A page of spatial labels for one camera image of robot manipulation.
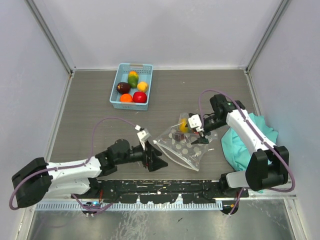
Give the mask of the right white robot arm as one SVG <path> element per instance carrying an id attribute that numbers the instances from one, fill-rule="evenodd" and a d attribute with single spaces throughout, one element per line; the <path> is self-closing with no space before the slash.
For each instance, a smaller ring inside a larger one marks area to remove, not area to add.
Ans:
<path id="1" fill-rule="evenodd" d="M 237 189 L 280 191 L 281 185 L 291 178 L 289 151 L 269 140 L 251 120 L 245 106 L 239 100 L 219 93 L 210 98 L 213 113 L 190 113 L 187 126 L 199 134 L 193 144 L 208 144 L 210 133 L 222 126 L 233 129 L 246 146 L 250 160 L 246 170 L 224 173 L 219 179 L 219 191 L 231 197 Z"/>

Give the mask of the orange fake fruit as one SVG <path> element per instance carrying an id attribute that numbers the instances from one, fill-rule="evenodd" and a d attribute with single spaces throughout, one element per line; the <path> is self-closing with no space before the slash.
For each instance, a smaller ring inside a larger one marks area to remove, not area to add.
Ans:
<path id="1" fill-rule="evenodd" d="M 123 103 L 133 103 L 133 97 L 129 93 L 122 94 L 119 99 L 120 102 Z"/>

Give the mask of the green orange fake mango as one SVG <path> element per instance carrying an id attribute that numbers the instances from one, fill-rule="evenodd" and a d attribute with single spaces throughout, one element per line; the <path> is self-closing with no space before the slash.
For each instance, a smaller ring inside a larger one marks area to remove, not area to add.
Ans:
<path id="1" fill-rule="evenodd" d="M 131 88 L 136 88 L 139 82 L 139 75 L 136 71 L 130 71 L 127 77 L 127 83 Z"/>

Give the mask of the red fake apple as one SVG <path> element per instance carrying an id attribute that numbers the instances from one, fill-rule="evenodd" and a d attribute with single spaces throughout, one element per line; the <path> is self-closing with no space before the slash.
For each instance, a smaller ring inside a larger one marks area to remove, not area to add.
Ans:
<path id="1" fill-rule="evenodd" d="M 132 97 L 133 101 L 135 103 L 146 103 L 147 100 L 148 100 L 148 96 L 146 95 L 145 92 L 141 92 L 141 91 L 137 91 L 133 94 L 133 97 Z"/>

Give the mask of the clear zip top bag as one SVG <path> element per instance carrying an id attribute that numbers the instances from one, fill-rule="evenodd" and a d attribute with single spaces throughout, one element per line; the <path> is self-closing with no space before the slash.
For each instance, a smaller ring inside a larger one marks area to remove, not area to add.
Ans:
<path id="1" fill-rule="evenodd" d="M 189 114 L 183 112 L 180 118 L 188 118 Z M 174 134 L 184 134 L 184 140 L 176 141 Z M 194 170 L 199 171 L 200 161 L 205 153 L 210 150 L 208 144 L 191 144 L 194 140 L 199 138 L 199 134 L 189 129 L 188 133 L 179 131 L 179 121 L 177 124 L 170 126 L 162 134 L 160 134 L 153 143 L 173 162 Z"/>

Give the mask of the yellow fake peach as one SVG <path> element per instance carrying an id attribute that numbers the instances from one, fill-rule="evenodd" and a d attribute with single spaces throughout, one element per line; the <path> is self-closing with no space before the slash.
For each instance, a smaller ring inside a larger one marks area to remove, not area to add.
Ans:
<path id="1" fill-rule="evenodd" d="M 148 83 L 144 82 L 144 81 L 141 81 L 137 84 L 137 90 L 140 91 L 140 92 L 143 92 L 143 93 L 146 93 L 147 90 L 149 89 L 149 85 Z"/>

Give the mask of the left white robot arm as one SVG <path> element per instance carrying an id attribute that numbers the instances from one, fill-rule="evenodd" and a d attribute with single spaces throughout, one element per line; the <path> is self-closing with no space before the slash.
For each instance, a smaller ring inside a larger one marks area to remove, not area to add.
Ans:
<path id="1" fill-rule="evenodd" d="M 74 195 L 95 198 L 100 193 L 97 179 L 113 174 L 118 165 L 141 162 L 149 172 L 168 166 L 162 153 L 148 141 L 135 147 L 125 139 L 89 159 L 70 162 L 45 162 L 33 159 L 12 178 L 14 191 L 9 200 L 12 210 L 31 207 L 42 199 Z"/>

